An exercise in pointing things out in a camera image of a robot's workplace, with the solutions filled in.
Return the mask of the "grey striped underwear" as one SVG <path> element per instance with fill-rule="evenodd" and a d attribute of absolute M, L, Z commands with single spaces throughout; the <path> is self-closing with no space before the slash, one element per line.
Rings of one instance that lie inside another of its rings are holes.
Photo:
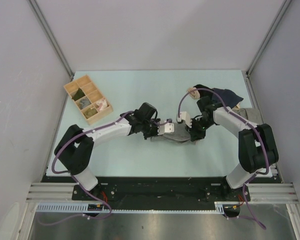
<path fill-rule="evenodd" d="M 174 144 L 193 144 L 196 145 L 201 140 L 191 141 L 191 135 L 187 131 L 187 125 L 185 123 L 173 123 L 174 132 L 165 133 L 150 138 L 151 142 L 171 142 Z"/>

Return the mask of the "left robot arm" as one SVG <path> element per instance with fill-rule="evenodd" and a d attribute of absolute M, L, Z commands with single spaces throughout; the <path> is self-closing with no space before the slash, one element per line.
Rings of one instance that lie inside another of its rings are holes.
<path fill-rule="evenodd" d="M 81 128 L 71 125 L 54 150 L 51 170 L 54 174 L 69 173 L 83 188 L 83 194 L 90 200 L 100 196 L 101 188 L 97 177 L 89 169 L 93 149 L 111 140 L 142 133 L 144 139 L 159 133 L 158 111 L 144 102 L 134 111 L 122 113 L 110 123 L 95 128 Z"/>

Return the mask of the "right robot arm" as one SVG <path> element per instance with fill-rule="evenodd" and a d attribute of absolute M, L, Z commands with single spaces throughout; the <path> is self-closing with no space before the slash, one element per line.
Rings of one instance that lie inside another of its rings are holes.
<path fill-rule="evenodd" d="M 196 102 L 201 114 L 191 119 L 187 128 L 190 140 L 196 142 L 206 137 L 206 131 L 213 125 L 221 126 L 238 140 L 238 165 L 229 173 L 226 185 L 220 188 L 221 196 L 232 201 L 239 189 L 257 175 L 267 175 L 270 166 L 277 163 L 277 150 L 272 128 L 268 124 L 257 124 L 246 120 L 222 102 L 213 103 L 209 97 Z"/>

